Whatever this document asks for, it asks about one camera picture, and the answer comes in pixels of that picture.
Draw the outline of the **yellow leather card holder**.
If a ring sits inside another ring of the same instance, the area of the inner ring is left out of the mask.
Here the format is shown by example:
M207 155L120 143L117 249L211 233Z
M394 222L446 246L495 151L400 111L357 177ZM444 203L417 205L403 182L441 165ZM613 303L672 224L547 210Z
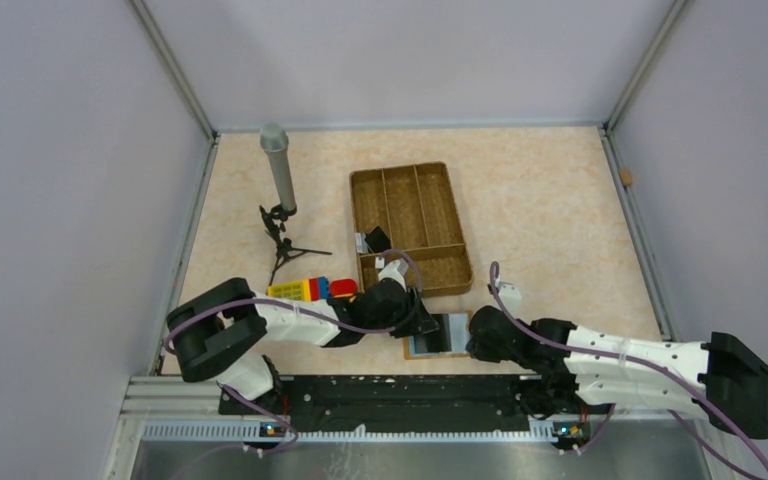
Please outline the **yellow leather card holder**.
M431 318L438 329L404 338L405 360L437 360L443 358L467 358L467 344L471 339L469 324L471 312L438 313Z

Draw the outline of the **stack of black cards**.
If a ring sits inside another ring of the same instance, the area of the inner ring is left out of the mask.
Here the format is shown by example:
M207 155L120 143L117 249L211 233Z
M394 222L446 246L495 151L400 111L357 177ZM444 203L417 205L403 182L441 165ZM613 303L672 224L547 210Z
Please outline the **stack of black cards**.
M369 232L355 233L355 248L358 254L376 254L392 247L390 237L381 226Z

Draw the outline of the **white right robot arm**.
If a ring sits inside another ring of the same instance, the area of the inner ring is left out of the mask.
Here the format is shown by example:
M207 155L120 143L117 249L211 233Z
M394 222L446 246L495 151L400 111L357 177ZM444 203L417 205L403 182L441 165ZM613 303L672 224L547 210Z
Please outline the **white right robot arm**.
M525 323L510 313L487 305L473 315L470 356L513 362L550 380L546 397L560 412L582 403L671 410L768 439L768 364L734 335L647 341L554 318Z

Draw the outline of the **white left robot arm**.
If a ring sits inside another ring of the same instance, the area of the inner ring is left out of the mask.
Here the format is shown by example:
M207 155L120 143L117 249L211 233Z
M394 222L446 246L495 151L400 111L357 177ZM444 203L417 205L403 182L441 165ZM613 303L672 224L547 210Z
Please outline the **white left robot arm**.
M368 290L315 301L256 293L246 279L231 278L167 315L164 347L184 381L215 382L255 412L268 413L282 387L273 361L254 350L260 342L342 348L372 334L404 338L438 330L421 290L407 284L409 266L393 260Z

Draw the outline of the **red rounded toy block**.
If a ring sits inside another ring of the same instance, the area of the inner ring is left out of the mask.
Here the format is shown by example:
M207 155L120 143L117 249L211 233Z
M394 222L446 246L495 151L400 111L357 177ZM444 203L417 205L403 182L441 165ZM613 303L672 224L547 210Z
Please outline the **red rounded toy block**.
M358 285L351 278L336 279L329 283L328 292L334 298L353 296L358 292Z

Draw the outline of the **blue toy block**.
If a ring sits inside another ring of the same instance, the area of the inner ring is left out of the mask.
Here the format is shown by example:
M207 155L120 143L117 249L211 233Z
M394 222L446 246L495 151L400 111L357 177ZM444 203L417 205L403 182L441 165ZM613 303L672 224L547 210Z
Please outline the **blue toy block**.
M327 299L331 297L330 283L326 277L320 276L317 278L317 288L320 299Z

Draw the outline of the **yellow green window block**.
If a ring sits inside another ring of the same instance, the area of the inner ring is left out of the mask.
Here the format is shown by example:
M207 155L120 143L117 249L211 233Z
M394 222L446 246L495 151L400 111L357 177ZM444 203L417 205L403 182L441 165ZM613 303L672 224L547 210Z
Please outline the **yellow green window block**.
M293 301L312 300L309 280L270 285L267 289L267 295L273 298Z

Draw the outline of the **woven wicker divided tray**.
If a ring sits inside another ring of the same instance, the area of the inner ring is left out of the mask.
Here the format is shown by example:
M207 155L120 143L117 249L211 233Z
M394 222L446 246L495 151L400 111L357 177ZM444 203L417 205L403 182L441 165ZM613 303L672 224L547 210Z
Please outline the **woven wicker divided tray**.
M426 297L470 291L473 267L445 163L354 171L349 192L354 232L381 226L391 248L416 262ZM357 253L361 290L378 281L376 254Z

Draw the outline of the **grey microphone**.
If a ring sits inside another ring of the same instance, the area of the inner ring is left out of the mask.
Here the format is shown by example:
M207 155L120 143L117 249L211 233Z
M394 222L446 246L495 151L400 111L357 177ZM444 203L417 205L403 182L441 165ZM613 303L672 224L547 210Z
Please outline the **grey microphone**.
M289 137L284 128L270 122L260 129L260 146L267 156L280 206L288 215L297 212L297 202L289 164Z

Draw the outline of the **small brown corner object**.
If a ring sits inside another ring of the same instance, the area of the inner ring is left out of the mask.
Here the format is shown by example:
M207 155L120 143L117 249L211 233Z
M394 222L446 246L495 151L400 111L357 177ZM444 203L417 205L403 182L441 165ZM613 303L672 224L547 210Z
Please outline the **small brown corner object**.
M621 185L624 188L628 188L633 184L633 176L631 172L626 168L621 168L618 170L618 175L621 181Z

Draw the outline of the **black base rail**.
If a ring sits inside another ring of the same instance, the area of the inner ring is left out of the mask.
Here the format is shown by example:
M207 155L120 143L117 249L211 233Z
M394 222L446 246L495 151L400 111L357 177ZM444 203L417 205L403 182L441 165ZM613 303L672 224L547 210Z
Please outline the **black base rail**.
M516 374L298 375L254 402L304 433L518 432L592 411L561 381Z

